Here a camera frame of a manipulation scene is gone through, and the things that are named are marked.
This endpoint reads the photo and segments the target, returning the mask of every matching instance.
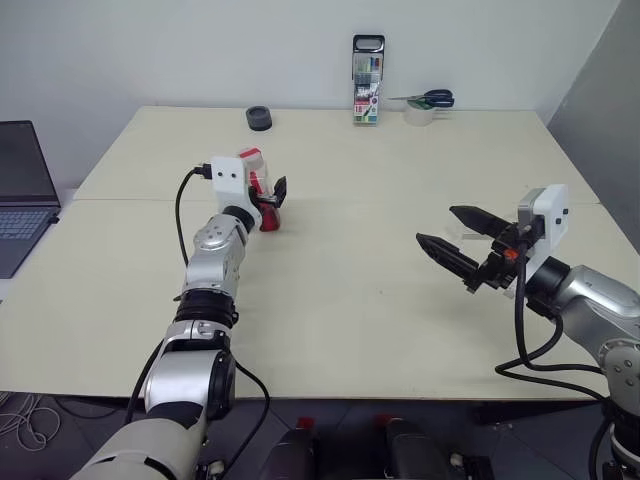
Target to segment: table surface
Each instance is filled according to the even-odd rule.
[[[455,112],[415,130],[388,113],[379,127],[346,122],[340,134],[335,123],[348,112],[275,111],[273,131],[259,136],[234,125],[240,113],[138,112],[0,305],[1,389],[129,395],[173,318],[172,298],[182,284],[172,201],[177,183],[189,167],[212,154],[233,153],[227,147],[237,143],[236,149],[262,147],[272,173],[286,174],[290,182],[282,229],[250,236],[232,341],[236,357],[274,396],[576,398],[496,375],[493,366],[516,355],[512,301],[485,287],[467,294],[414,238],[417,231],[443,235],[483,258],[489,243],[464,238],[447,211],[451,203],[468,201],[513,216],[529,188],[568,183],[571,226],[557,256],[638,287],[635,251],[535,114]],[[228,125],[225,148],[197,142],[193,130],[203,132],[201,123],[217,126],[217,136]],[[305,123],[316,127],[306,131]],[[502,140],[500,125],[508,132]],[[432,128],[449,139],[459,130],[458,141],[445,150]],[[168,131],[174,141],[167,141]],[[156,143],[180,144],[183,154],[164,152]],[[304,145],[312,148],[305,153]],[[359,146],[366,161],[357,156]],[[402,154],[391,155],[392,146]],[[540,158],[524,151],[534,146]],[[447,161],[432,157],[433,151],[448,152]],[[467,168],[476,177],[460,174],[462,180],[447,188],[454,172]],[[436,174],[447,180],[436,181]],[[189,238],[217,209],[207,181],[194,180],[187,190],[182,212]],[[532,349],[551,330],[527,312]],[[563,339],[548,361],[591,360]],[[606,391],[593,375],[554,377]],[[259,395],[242,376],[237,394]]]

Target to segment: gray floor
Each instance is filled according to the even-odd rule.
[[[50,398],[45,397],[41,404],[59,410]],[[106,411],[75,402],[66,404],[85,415]],[[213,424],[203,458],[229,458],[253,426],[261,407],[259,401],[241,401],[227,418]],[[256,478],[272,446],[301,416],[316,421],[323,478],[375,478],[379,460],[373,418],[378,414],[418,423],[444,450],[490,456],[499,480],[588,478],[587,452],[600,421],[597,406],[498,426],[477,426],[471,418],[471,407],[469,403],[453,402],[275,400],[264,426],[226,478]],[[123,417],[122,412],[102,420],[82,420],[64,412],[60,415],[60,432],[43,451],[21,450],[14,435],[0,438],[0,478],[67,479],[121,425]],[[41,430],[51,426],[48,421],[45,416],[34,419]],[[603,459],[608,458],[608,452],[605,442]]]

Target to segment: laptop screen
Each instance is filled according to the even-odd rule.
[[[0,122],[0,202],[58,202],[30,121]]]

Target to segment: black connector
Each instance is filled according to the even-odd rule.
[[[202,177],[207,179],[207,180],[211,180],[211,178],[212,178],[212,175],[211,175],[211,164],[210,163],[203,163],[202,166],[200,166],[200,167],[194,167],[193,168],[193,173],[195,173],[196,175],[202,175]]]

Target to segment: white cable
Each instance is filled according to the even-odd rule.
[[[0,392],[0,406],[4,405],[9,398],[14,394],[11,392]],[[16,440],[18,445],[28,452],[38,452],[47,446],[47,443],[58,433],[60,430],[60,415],[58,412],[49,407],[38,407],[38,403],[42,399],[42,395],[36,395],[34,393],[25,394],[25,399],[22,405],[16,412],[12,413],[0,413],[0,417],[8,417],[3,425],[0,425],[0,437],[8,435],[12,432],[16,433]],[[56,426],[49,434],[39,432],[35,430],[32,417],[36,412],[49,412],[56,420]],[[21,436],[21,430],[31,435],[31,443],[35,444],[35,447],[27,445],[23,441]]]

